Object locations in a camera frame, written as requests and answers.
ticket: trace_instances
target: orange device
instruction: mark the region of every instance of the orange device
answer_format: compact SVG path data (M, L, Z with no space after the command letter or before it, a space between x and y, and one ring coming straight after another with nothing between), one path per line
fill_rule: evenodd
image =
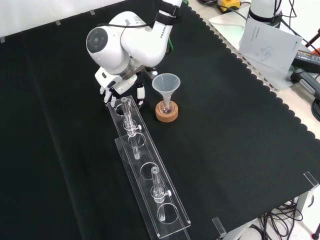
M218 0L218 4L221 6L226 6L233 10L238 10L240 8L240 0ZM225 14L231 12L228 8L217 6L221 13Z

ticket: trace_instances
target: funnel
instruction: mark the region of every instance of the funnel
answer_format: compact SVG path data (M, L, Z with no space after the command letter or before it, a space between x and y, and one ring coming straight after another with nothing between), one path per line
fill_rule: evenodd
M163 96L163 101L155 109L157 118L162 122L172 122L178 116L178 106L171 100L171 95L180 86L180 79L174 74L163 73L152 81L152 87Z

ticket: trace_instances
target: clear acrylic stand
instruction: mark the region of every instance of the clear acrylic stand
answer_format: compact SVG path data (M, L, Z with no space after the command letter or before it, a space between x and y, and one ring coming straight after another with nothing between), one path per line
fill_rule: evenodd
M132 96L108 103L115 140L152 240L190 240L191 225Z

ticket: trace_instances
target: funnel stem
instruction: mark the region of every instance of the funnel stem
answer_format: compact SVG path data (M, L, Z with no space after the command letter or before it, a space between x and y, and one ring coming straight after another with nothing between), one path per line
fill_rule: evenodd
M167 109L170 108L170 99L171 99L171 96L163 97L163 102Z

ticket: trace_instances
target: white table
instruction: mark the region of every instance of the white table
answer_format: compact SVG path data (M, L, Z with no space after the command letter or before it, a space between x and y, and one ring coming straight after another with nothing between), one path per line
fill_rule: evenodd
M221 15L220 11L216 7L208 7L203 6L199 4L196 0L189 0L189 6L192 8L192 10L196 11L197 14L200 15L200 17L203 19L203 21L210 26L210 28L217 34L219 37L224 40L224 43L227 45L228 48L231 49L233 53L235 53L240 59L243 59L243 56L238 53L238 51L230 44L228 41L224 39L224 37L215 29L211 24L209 23L209 19L217 17ZM317 33L317 22L314 22L315 26L310 27L309 26L309 34L306 35L301 32L300 34L305 37L307 40L312 38ZM311 112L311 104L313 100L315 99L312 95L310 95L307 90L300 84L297 83L291 88L287 90L276 90L270 86L270 84L264 80L264 76L260 75L253 67L248 65L248 68L252 71L253 74L256 74L258 79L262 80L263 83L270 87L270 90L275 92L279 98L283 100L284 104L287 104L289 106L289 109L292 110L295 113L295 116L301 119L301 123L306 125L308 130L313 132L315 137L317 139L320 139L320 122L317 121L312 112ZM299 196L299 206L298 208L301 211L304 211L306 209L306 206L310 203L311 197L314 193L315 189L312 189L302 195ZM250 227L250 225L255 221L253 219L252 221L230 231L227 233L227 235L223 238L223 240L238 240L243 233L247 231L247 229Z

